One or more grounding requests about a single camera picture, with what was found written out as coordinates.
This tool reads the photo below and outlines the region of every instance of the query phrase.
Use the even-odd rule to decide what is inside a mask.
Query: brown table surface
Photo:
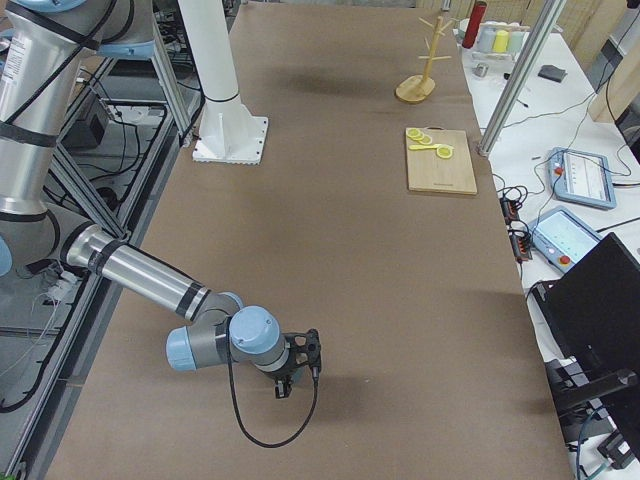
[[[573,478],[488,163],[473,155],[477,196],[407,189],[405,127],[479,138],[450,33],[433,95],[393,96],[421,71],[421,13],[243,6],[232,45],[243,101],[270,118],[262,163],[183,151],[143,245],[286,331],[319,329],[307,431],[249,443],[226,369],[172,371],[180,320],[125,292],[47,478]],[[236,374],[250,431],[298,427],[308,377],[276,401],[254,367]]]

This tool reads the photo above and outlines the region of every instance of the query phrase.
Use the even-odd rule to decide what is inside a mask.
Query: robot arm
[[[262,307],[244,307],[234,294],[214,293],[86,218],[42,202],[80,60],[96,52],[149,57],[151,1],[12,0],[6,11],[15,33],[0,85],[0,275],[56,258],[174,311],[192,322],[167,340],[176,370],[225,364],[230,354],[272,377],[278,398],[289,395],[300,367],[309,366],[317,380],[317,331],[283,334]]]

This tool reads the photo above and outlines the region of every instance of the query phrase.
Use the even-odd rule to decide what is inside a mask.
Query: blue tablet device
[[[531,241],[563,273],[582,260],[602,236],[564,207],[542,215],[531,229]]]
[[[559,200],[610,210],[616,206],[607,157],[556,147],[549,156],[549,182]]]

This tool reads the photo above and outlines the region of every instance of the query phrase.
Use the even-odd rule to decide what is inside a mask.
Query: table
[[[125,293],[48,478],[572,478],[488,162],[473,155],[477,196],[407,189],[405,127],[480,137],[458,60],[426,103],[393,97],[421,69],[419,13],[243,6],[232,46],[243,100],[270,117],[262,164],[185,151],[143,245],[285,330],[318,328],[308,430],[250,444],[225,370],[171,371],[176,318]],[[441,48],[456,56],[451,35]],[[267,441],[308,410],[308,379],[286,401],[249,365],[236,384]]]
[[[506,85],[503,73],[511,72],[513,63],[501,60],[481,60],[477,57],[474,58],[472,52],[466,50],[462,52],[462,61],[469,90],[473,96],[478,123],[484,127],[489,122],[502,89]],[[473,67],[479,61],[488,62],[489,65],[488,75],[482,79],[472,73]],[[562,83],[554,83],[538,77],[537,73],[540,67],[546,64],[553,64],[565,69],[567,71],[565,80]],[[601,211],[576,204],[558,202],[555,199],[549,200],[551,188],[547,181],[546,165],[538,167],[544,185],[534,174],[534,166],[543,162],[552,148],[568,147],[575,136],[572,148],[607,156],[611,170],[625,172],[617,155],[629,166],[632,175],[628,179],[614,175],[614,181],[640,180],[640,166],[629,149],[625,147],[618,153],[625,142],[617,128],[613,124],[593,122],[586,113],[589,102],[593,99],[593,93],[591,84],[562,36],[551,34],[519,97],[529,107],[526,108],[517,103],[506,121],[506,125],[520,122],[530,116],[547,112],[561,112],[583,100],[587,101],[561,115],[527,120],[519,125],[505,128],[501,132],[499,141],[489,157],[493,171],[504,178],[508,186],[521,184],[532,192],[542,192],[539,195],[530,196],[524,203],[524,207],[520,211],[524,220],[535,222],[541,209],[544,212],[561,204],[568,207],[595,229],[640,216],[640,189],[617,188],[615,194],[618,206],[614,210]],[[501,188],[502,181],[496,179],[496,186]],[[614,228],[610,231],[615,232],[622,239],[636,259],[640,259],[640,250],[638,249],[640,247],[640,222]],[[539,252],[534,251],[533,256],[533,261],[526,262],[523,268],[522,285],[525,290],[538,280],[552,280],[560,276],[559,272],[550,266]],[[562,358],[562,354],[533,299],[529,300],[529,311],[544,360]],[[589,472],[593,472],[602,462],[602,457],[597,453],[595,446],[604,438],[604,436],[600,436],[590,439],[586,444],[587,448],[581,453],[581,459],[584,460],[581,463]],[[635,461],[625,470],[613,471],[609,469],[599,478],[617,480],[639,477],[640,463]]]

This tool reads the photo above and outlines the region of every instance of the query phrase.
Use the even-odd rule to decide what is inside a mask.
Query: round wooden base
[[[429,77],[426,82],[423,82],[422,75],[414,75],[398,85],[396,98],[405,103],[420,103],[433,92],[434,88],[436,88],[436,82],[432,78]]]

